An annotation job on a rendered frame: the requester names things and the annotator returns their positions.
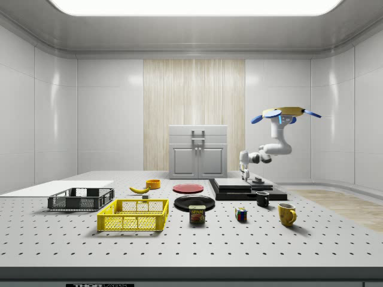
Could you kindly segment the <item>flat-sided can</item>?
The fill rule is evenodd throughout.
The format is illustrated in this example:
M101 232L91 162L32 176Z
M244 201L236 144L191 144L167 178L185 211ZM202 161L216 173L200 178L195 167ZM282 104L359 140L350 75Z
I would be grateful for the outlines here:
M190 223L204 223L206 221L205 211L205 205L190 205Z

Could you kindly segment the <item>dark grey basket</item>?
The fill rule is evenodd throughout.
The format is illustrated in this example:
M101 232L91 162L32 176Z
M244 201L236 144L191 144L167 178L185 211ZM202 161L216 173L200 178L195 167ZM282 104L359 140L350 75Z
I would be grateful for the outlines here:
M48 198L49 209L99 210L114 198L113 188L69 188Z

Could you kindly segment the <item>yellow basket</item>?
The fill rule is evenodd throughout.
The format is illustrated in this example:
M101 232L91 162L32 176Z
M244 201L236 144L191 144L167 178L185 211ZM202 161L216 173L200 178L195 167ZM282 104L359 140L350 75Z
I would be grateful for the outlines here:
M168 199L116 199L97 214L99 231L162 231Z

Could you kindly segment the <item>red plate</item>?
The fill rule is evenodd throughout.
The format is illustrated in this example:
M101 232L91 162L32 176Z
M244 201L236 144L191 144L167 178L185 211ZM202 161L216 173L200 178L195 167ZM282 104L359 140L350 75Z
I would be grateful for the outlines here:
M178 184L173 186L173 191L182 194L195 194L203 191L203 186L199 184Z

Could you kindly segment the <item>yellow mug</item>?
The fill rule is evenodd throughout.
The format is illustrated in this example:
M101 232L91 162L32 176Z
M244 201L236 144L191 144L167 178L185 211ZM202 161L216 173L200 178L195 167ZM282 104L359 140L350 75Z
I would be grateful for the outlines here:
M288 203L280 203L278 212L281 224L286 227L291 227L297 219L296 207Z

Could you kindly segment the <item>white cabinet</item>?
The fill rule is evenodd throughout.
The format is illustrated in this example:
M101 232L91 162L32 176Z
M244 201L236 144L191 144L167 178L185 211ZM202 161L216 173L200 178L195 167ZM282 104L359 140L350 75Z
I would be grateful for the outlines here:
M226 125L169 126L171 179L213 179L226 176Z

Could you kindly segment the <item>black plate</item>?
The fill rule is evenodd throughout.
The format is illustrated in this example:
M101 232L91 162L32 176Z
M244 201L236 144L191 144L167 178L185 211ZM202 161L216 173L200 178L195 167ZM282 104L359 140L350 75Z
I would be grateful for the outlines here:
M191 205L204 205L207 210L210 210L215 206L215 200L207 196L188 195L176 198L174 205L185 210L188 210Z

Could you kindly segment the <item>drone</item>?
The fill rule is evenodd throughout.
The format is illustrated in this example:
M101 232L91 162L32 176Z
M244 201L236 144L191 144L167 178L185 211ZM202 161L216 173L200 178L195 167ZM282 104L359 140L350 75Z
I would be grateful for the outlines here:
M292 116L293 119L291 121L291 124L296 122L296 117L301 116L303 113L309 114L311 116L315 116L317 118L321 118L320 115L309 111L307 109L301 108L301 107L282 107L282 108L271 108L264 110L261 115L258 115L254 117L251 120L252 124L258 123L264 118L279 118L279 123L282 123L282 116Z

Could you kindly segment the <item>black stove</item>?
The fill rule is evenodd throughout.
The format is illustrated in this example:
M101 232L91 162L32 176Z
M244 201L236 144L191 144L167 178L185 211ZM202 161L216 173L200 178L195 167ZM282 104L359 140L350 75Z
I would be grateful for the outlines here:
M209 180L215 191L216 200L256 200L256 192L269 193L269 200L288 200L287 194L271 181L255 177L247 181L242 178L216 178Z

